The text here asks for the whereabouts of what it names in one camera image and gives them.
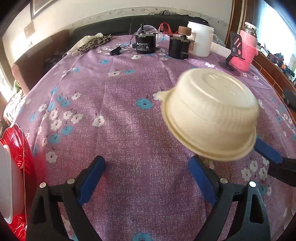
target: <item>white plastic bowl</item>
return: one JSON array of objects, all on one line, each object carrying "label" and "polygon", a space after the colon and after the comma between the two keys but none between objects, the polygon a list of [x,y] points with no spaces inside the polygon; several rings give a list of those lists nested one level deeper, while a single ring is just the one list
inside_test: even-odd
[{"label": "white plastic bowl", "polygon": [[188,70],[161,99],[167,126],[196,154],[234,161],[253,149],[258,102],[231,75],[212,69]]},{"label": "white plastic bowl", "polygon": [[8,145],[0,144],[0,212],[11,223],[25,207],[24,179],[21,170],[10,157]]}]

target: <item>wooden cabinet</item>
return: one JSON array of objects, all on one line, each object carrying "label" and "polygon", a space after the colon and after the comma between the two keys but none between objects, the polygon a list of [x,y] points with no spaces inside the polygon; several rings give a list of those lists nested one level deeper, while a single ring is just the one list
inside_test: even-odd
[{"label": "wooden cabinet", "polygon": [[[288,89],[296,93],[296,89],[292,82],[283,74],[283,72],[261,52],[254,57],[252,64],[260,73],[267,79],[270,85],[274,88],[281,101],[284,103],[282,96],[283,91]],[[296,112],[287,107],[288,112],[296,124]]]}]

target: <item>purple tablecloth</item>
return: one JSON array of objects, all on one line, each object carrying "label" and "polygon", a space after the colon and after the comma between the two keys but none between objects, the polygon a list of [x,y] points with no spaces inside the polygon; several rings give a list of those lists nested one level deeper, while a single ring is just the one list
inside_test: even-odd
[{"label": "purple tablecloth", "polygon": [[[211,206],[189,173],[193,153],[162,119],[157,93],[175,86],[190,68],[224,71],[218,65],[223,58],[211,53],[173,59],[167,37],[154,54],[137,55],[128,48],[120,56],[108,55],[129,39],[114,37],[108,46],[61,60],[30,91],[16,122],[36,157],[39,182],[64,183],[96,155],[105,158],[106,171],[83,207],[104,241],[192,241]],[[254,67],[238,79],[258,98],[260,138],[296,158],[296,129],[272,86]],[[283,231],[294,188],[267,175],[268,161],[252,151],[239,161],[205,163],[233,183],[262,185],[271,234]],[[75,235],[62,213],[69,235]],[[227,219],[221,238],[230,223]]]}]

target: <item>metal screw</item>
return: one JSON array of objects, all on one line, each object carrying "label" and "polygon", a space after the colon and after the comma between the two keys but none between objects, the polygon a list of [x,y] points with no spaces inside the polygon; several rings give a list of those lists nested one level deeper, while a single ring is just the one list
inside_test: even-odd
[{"label": "metal screw", "polygon": [[252,188],[254,188],[254,187],[256,187],[256,182],[250,181],[250,182],[249,182],[249,185],[250,185]]},{"label": "metal screw", "polygon": [[39,187],[41,187],[41,188],[46,187],[46,183],[40,183]]},{"label": "metal screw", "polygon": [[75,179],[74,178],[69,178],[68,180],[67,180],[67,183],[68,184],[73,184],[75,182]]},{"label": "metal screw", "polygon": [[220,178],[220,182],[223,184],[226,184],[226,183],[228,183],[228,180],[227,180],[227,178],[222,177],[222,178]]}]

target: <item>white wall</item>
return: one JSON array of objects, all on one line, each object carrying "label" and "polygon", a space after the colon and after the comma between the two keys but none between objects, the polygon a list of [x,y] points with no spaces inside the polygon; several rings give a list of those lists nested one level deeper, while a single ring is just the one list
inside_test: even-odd
[{"label": "white wall", "polygon": [[35,45],[80,19],[111,10],[140,6],[185,9],[229,23],[232,0],[58,0],[33,20],[35,33],[26,39],[24,28],[31,21],[30,6],[28,5],[14,19],[3,36],[8,61],[12,65],[28,50],[30,42]]}]

